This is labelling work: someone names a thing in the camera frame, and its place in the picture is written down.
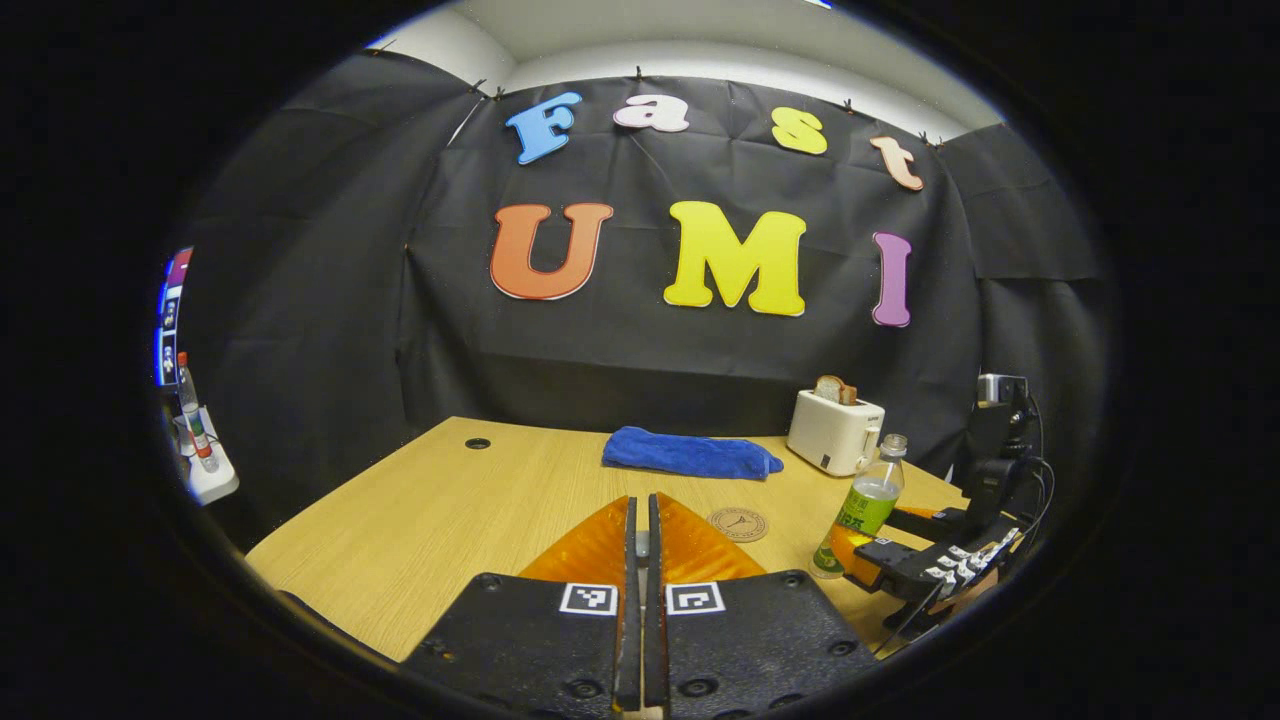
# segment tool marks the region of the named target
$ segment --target plastic bottle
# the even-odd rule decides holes
[[[884,436],[879,457],[854,475],[832,528],[844,525],[868,536],[879,532],[906,487],[906,478],[902,475],[904,455],[906,438],[899,434]],[[838,578],[845,574],[845,568],[831,551],[829,529],[809,561],[809,573],[818,578]]]
[[[200,419],[200,400],[196,398],[196,383],[191,378],[191,369],[187,368],[186,352],[178,354],[178,402],[182,405],[182,416],[187,419],[191,442],[196,446],[196,457],[206,473],[218,471],[218,459],[214,457],[214,448],[209,445],[209,436],[205,434],[205,423]]]

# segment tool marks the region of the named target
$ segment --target wooden table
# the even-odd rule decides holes
[[[465,446],[486,438],[485,450]],[[808,568],[849,491],[786,447],[750,438],[786,468],[768,480],[689,478],[600,464],[607,433],[552,430],[451,418],[320,498],[247,556],[271,585],[393,660],[403,660],[479,573],[518,574],[552,542],[620,496],[664,492],[707,516],[749,507],[769,523],[741,544],[765,570]],[[965,507],[960,491],[906,465],[900,503]],[[886,527],[895,541],[928,543]],[[865,642],[888,635],[882,620],[901,607],[844,579],[819,580]]]

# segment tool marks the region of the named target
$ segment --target letter a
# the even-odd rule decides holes
[[[653,128],[680,132],[689,127],[685,113],[689,102],[669,95],[636,95],[627,97],[627,108],[613,113],[613,122],[628,128]]]

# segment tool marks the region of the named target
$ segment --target cork coaster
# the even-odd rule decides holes
[[[707,521],[733,542],[758,541],[769,532],[764,516],[746,507],[721,507],[708,515]]]

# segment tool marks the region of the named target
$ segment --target blue letter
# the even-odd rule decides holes
[[[534,160],[547,155],[552,150],[558,150],[568,142],[568,137],[552,132],[553,127],[568,129],[573,127],[573,113],[564,108],[581,102],[582,96],[576,92],[557,95],[547,102],[534,105],[524,113],[516,113],[507,120],[507,127],[516,128],[520,135],[520,143],[525,147],[520,154],[520,164],[527,165]]]

